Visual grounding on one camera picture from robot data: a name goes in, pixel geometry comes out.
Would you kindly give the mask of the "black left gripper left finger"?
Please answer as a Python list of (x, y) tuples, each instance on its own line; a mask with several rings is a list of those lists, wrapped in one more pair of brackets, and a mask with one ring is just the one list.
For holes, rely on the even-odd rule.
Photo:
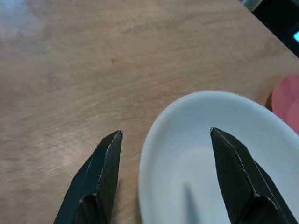
[(117, 189), (123, 132), (101, 140), (75, 174), (54, 220), (56, 224), (108, 224)]

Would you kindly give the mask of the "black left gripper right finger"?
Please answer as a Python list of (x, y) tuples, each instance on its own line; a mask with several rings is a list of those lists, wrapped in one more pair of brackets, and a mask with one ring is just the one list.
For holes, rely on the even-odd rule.
[(233, 135), (211, 128), (217, 179), (232, 224), (296, 224), (271, 177)]

